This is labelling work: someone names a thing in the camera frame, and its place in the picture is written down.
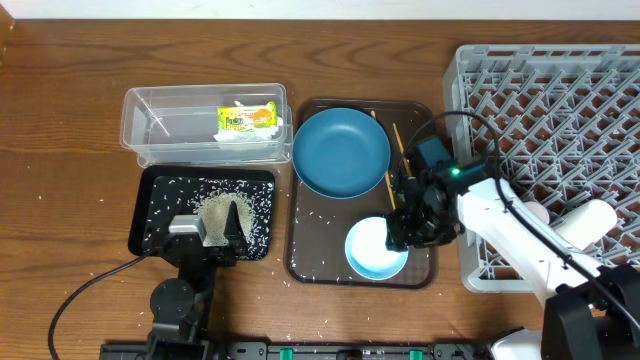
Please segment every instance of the blue bowl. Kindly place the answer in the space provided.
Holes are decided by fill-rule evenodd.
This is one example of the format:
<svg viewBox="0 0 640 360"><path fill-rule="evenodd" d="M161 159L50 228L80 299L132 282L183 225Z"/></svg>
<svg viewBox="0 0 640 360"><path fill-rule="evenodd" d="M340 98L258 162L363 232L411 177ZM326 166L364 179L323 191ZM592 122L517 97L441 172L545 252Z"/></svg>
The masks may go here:
<svg viewBox="0 0 640 360"><path fill-rule="evenodd" d="M293 141L298 177L329 198L349 199L369 192L384 178L390 161L384 129L369 115L353 109L313 115Z"/></svg>
<svg viewBox="0 0 640 360"><path fill-rule="evenodd" d="M409 252L387 250L387 220L369 217L358 221L347 234L344 252L351 268L369 280L386 280L402 270Z"/></svg>

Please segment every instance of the clear plastic container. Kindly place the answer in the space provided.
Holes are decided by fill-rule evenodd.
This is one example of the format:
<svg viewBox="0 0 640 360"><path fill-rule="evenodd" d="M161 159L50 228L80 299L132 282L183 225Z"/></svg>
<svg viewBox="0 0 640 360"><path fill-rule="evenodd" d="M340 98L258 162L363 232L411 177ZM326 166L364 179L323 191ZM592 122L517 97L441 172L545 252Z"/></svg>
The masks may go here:
<svg viewBox="0 0 640 360"><path fill-rule="evenodd" d="M271 138L215 140L218 108L266 105L270 101L275 102L282 119ZM133 88L124 99L120 143L138 153L141 166L286 162L291 158L291 118L286 90L280 84Z"/></svg>

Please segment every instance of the yellow wrapper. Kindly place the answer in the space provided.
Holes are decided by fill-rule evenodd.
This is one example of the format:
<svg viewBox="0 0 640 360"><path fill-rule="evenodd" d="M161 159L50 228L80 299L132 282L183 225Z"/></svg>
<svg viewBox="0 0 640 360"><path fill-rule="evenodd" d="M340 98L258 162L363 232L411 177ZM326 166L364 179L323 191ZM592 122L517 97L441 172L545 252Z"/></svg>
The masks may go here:
<svg viewBox="0 0 640 360"><path fill-rule="evenodd" d="M276 103L218 108L218 129L250 131L277 126Z"/></svg>

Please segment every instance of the chopstick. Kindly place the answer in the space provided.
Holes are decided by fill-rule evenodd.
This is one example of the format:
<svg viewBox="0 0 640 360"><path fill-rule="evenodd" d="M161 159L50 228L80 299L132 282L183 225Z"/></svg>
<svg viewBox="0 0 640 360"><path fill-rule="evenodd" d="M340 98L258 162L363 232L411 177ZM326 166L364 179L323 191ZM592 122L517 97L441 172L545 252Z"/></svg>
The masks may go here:
<svg viewBox="0 0 640 360"><path fill-rule="evenodd" d="M404 146L402 146L402 139L400 139L400 133L398 133L398 127L396 126L396 123L393 123L393 131L396 133L396 140L398 141L398 148L400 149L400 154L403 154ZM409 161L407 161L406 157L403 159L403 162L404 162L404 168L405 170L407 170L407 176L413 177L413 174L411 173L411 168L409 167Z"/></svg>
<svg viewBox="0 0 640 360"><path fill-rule="evenodd" d="M373 118L373 120L378 120L376 118L376 112L374 110L371 110L371 117ZM384 179L387 181L387 190L389 191L389 200L391 200L391 209L393 209L395 211L396 210L396 200L393 197L393 189L391 189L391 178L389 178L389 170L385 171Z"/></svg>

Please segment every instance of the wooden table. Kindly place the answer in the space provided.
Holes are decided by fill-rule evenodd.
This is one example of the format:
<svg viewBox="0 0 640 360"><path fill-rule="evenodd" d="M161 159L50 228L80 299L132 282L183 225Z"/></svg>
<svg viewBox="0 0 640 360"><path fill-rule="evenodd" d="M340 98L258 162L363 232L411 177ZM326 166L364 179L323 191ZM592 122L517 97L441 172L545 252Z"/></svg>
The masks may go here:
<svg viewBox="0 0 640 360"><path fill-rule="evenodd" d="M0 358L47 358L47 328L66 297L133 258L126 239L142 170L118 143L128 89L278 82L294 111L309 98L331 96L415 100L439 112L442 75L460 45L600 42L638 43L640 26L18 21L0 67ZM278 184L288 188L290 177L289 167ZM219 271L215 333L273 342L290 336L406 344L541 327L542 309L532 295L466 290L455 244L441 248L438 278L426 290L297 284L279 261L284 192L276 207L267 258ZM152 321L151 291L175 275L163 260L147 259L89 288L58 325L61 357L96 358L105 341L143 340Z"/></svg>

